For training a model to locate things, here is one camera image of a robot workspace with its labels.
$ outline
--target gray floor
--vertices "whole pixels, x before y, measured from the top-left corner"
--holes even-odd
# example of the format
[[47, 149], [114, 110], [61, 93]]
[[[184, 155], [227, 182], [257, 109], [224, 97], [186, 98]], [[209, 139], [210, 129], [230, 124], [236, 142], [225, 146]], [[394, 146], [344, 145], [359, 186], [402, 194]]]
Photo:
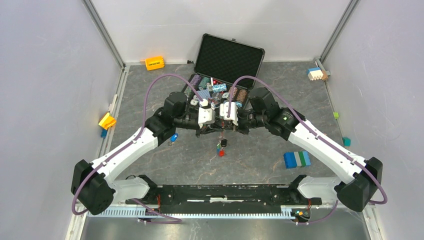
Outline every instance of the gray floor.
[[[309, 81], [306, 70], [312, 62], [266, 62], [259, 78], [269, 83], [318, 129], [341, 141], [326, 87], [322, 81]], [[141, 125], [146, 88], [157, 76], [177, 73], [188, 78], [192, 64], [167, 65], [146, 71], [144, 66], [129, 69], [122, 104], [111, 147], [129, 138]], [[177, 79], [163, 79], [153, 87], [147, 104], [148, 116], [163, 105], [172, 91], [184, 84]], [[289, 183], [300, 174], [313, 177], [334, 176], [333, 172], [311, 156], [311, 166], [286, 169], [283, 154], [302, 150], [265, 129], [253, 129], [249, 135], [226, 132], [227, 155], [216, 156], [218, 134], [196, 138], [194, 131], [182, 130], [173, 146], [166, 143], [144, 155], [118, 178], [146, 174], [157, 184], [228, 184]], [[312, 209], [312, 219], [320, 219], [329, 209]], [[310, 226], [294, 226], [287, 220], [270, 219], [184, 219], [182, 224], [144, 225], [133, 218], [88, 217], [81, 239], [370, 239], [361, 213], [337, 209], [333, 216]]]
[[[320, 219], [328, 209], [313, 209]], [[369, 240], [361, 213], [337, 209], [322, 223], [295, 226], [272, 219], [183, 219], [181, 224], [144, 225], [134, 218], [88, 217], [82, 240]]]
[[[147, 71], [145, 66], [131, 66], [126, 80], [111, 149], [128, 139], [141, 125], [143, 101], [151, 81], [165, 73], [188, 79], [193, 64], [166, 65]], [[319, 130], [338, 143], [341, 141], [324, 82], [310, 81], [306, 75], [313, 62], [265, 62], [258, 78], [269, 83], [293, 107], [305, 115]], [[184, 83], [177, 78], [164, 78], [153, 86], [148, 97], [147, 117], [163, 106], [165, 98], [180, 91]], [[193, 130], [177, 129], [173, 146], [162, 144], [129, 166], [118, 179], [145, 174], [157, 184], [231, 184], [289, 183], [300, 174], [329, 177], [334, 173], [311, 156], [311, 166], [286, 169], [283, 154], [302, 149], [266, 129], [252, 129], [249, 135], [225, 132], [228, 147], [224, 157], [217, 156], [218, 133], [195, 136]]]

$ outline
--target teal cube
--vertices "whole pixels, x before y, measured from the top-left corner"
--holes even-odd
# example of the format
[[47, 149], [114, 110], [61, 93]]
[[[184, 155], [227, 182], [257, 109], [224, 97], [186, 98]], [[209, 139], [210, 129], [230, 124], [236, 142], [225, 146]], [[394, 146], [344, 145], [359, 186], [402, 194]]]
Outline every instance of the teal cube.
[[350, 138], [344, 136], [342, 139], [343, 139], [343, 145], [345, 147], [350, 147], [351, 146], [351, 139]]

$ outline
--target open suitcase lid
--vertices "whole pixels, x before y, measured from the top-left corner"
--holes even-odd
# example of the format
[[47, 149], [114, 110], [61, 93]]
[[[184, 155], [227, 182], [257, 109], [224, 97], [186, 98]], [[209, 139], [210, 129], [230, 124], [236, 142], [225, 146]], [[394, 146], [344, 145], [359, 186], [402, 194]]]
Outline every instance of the open suitcase lid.
[[[201, 40], [194, 72], [232, 85], [241, 76], [256, 77], [264, 55], [263, 48], [205, 33]], [[251, 89], [254, 83], [252, 79], [245, 79], [237, 85]]]

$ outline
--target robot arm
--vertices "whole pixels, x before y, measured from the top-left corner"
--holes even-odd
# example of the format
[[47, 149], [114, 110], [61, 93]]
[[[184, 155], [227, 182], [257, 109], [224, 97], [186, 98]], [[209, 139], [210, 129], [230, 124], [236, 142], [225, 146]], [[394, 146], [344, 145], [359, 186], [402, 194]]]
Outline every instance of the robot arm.
[[[341, 151], [349, 154], [358, 163], [365, 166], [381, 182], [382, 163], [376, 159], [355, 155], [318, 131], [303, 115], [297, 113], [307, 126], [318, 135], [314, 136], [293, 116], [287, 108], [280, 108], [272, 94], [266, 88], [253, 89], [249, 94], [252, 105], [250, 110], [237, 109], [234, 102], [221, 104], [219, 109], [210, 105], [191, 106], [181, 92], [173, 92], [166, 98], [164, 106], [147, 119], [143, 133], [139, 128], [134, 135], [111, 152], [88, 164], [81, 160], [76, 164], [71, 192], [75, 194], [82, 180], [93, 170], [93, 166], [103, 164], [90, 181], [82, 188], [78, 199], [94, 215], [103, 212], [110, 204], [127, 199], [143, 198], [150, 187], [139, 178], [115, 180], [131, 163], [150, 150], [164, 143], [175, 134], [176, 128], [196, 130], [196, 136], [225, 129], [236, 129], [248, 134], [249, 129], [265, 127], [271, 134], [277, 135], [298, 145], [317, 157], [337, 177], [304, 177], [297, 190], [305, 198], [337, 198], [348, 208], [361, 212], [377, 190], [375, 184], [361, 169], [352, 164], [334, 149], [318, 140], [321, 136]], [[227, 110], [231, 106], [231, 115]], [[116, 154], [108, 163], [106, 158]]]

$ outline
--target yellow toy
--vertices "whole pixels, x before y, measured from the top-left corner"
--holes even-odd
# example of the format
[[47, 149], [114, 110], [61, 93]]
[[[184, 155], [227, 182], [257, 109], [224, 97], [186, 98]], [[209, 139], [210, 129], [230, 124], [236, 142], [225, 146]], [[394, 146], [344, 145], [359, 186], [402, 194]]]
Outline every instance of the yellow toy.
[[164, 57], [155, 56], [145, 60], [147, 71], [161, 69], [165, 67]]
[[98, 125], [106, 130], [115, 125], [117, 121], [114, 117], [111, 116], [109, 112], [107, 112], [101, 119]]

